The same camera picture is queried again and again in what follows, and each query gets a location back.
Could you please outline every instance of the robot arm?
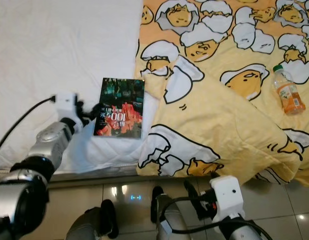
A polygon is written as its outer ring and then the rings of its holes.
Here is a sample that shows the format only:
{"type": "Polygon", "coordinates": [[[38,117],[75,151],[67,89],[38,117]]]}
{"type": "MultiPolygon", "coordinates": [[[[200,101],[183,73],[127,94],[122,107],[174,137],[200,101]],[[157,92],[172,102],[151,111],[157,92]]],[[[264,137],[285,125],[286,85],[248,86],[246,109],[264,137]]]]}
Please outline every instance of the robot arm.
{"type": "Polygon", "coordinates": [[[0,179],[0,240],[19,239],[40,225],[49,201],[48,182],[73,134],[87,123],[77,115],[75,94],[58,94],[55,104],[59,121],[39,132],[27,157],[0,179]]]}
{"type": "Polygon", "coordinates": [[[190,240],[189,233],[212,227],[208,224],[187,230],[176,202],[190,200],[198,219],[211,218],[213,225],[215,225],[214,230],[223,234],[226,240],[262,240],[261,233],[271,240],[271,237],[253,221],[244,219],[244,201],[237,178],[219,176],[210,180],[210,186],[210,189],[198,195],[194,186],[186,180],[184,187],[188,191],[189,197],[171,199],[166,194],[157,195],[157,229],[160,236],[157,239],[165,240],[169,239],[171,234],[183,234],[179,239],[190,240]]]}

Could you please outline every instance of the white bed sheet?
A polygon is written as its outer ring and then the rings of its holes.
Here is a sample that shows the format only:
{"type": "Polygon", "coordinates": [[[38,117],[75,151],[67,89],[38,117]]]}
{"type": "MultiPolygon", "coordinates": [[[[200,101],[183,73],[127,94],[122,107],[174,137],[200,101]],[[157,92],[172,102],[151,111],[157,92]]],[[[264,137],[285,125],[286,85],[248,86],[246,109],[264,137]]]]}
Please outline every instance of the white bed sheet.
{"type": "MultiPolygon", "coordinates": [[[[103,77],[133,78],[142,7],[142,0],[0,0],[0,138],[55,93],[78,93],[88,110],[103,77]]],[[[136,164],[157,105],[146,94],[140,140],[92,137],[94,123],[86,126],[57,173],[136,164]]],[[[0,169],[22,160],[56,119],[52,103],[31,113],[1,148],[0,169]]]]}

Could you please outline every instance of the book cover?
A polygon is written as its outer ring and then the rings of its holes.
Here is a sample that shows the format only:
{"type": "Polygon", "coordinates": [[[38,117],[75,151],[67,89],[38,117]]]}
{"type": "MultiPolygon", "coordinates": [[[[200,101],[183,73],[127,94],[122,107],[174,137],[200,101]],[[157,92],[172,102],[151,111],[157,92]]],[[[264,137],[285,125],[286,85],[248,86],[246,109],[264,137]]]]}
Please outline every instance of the book cover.
{"type": "Polygon", "coordinates": [[[93,135],[140,139],[144,96],[144,80],[104,78],[93,135]]]}

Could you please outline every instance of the orange juice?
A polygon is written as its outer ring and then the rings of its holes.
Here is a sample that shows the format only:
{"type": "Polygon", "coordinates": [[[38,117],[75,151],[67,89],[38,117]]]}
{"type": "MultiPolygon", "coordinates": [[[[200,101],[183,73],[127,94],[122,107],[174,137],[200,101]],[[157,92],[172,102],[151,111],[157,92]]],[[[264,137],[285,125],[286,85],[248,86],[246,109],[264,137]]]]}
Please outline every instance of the orange juice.
{"type": "Polygon", "coordinates": [[[280,96],[284,112],[287,115],[302,113],[306,106],[299,96],[297,85],[293,82],[290,73],[281,65],[274,66],[273,72],[275,73],[273,84],[280,96]]]}

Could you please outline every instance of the tiled floor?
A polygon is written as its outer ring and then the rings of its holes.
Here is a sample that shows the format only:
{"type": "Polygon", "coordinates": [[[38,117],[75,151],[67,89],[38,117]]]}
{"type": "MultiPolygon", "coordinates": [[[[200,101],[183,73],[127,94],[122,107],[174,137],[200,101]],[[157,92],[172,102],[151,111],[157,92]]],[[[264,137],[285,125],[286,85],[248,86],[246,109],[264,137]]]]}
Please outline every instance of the tiled floor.
{"type": "MultiPolygon", "coordinates": [[[[189,178],[196,190],[209,188],[208,178],[189,178]]],[[[151,195],[160,185],[172,198],[187,192],[183,179],[107,183],[94,186],[50,190],[50,203],[43,223],[23,240],[64,239],[72,223],[86,209],[99,206],[102,199],[113,201],[119,224],[117,239],[156,239],[156,226],[150,221],[151,195]]],[[[273,240],[309,240],[309,188],[297,182],[287,186],[251,180],[241,187],[246,219],[253,219],[273,240]]],[[[211,223],[199,221],[189,202],[178,203],[189,228],[211,223]]],[[[192,234],[194,240],[224,240],[213,229],[192,234]]]]}

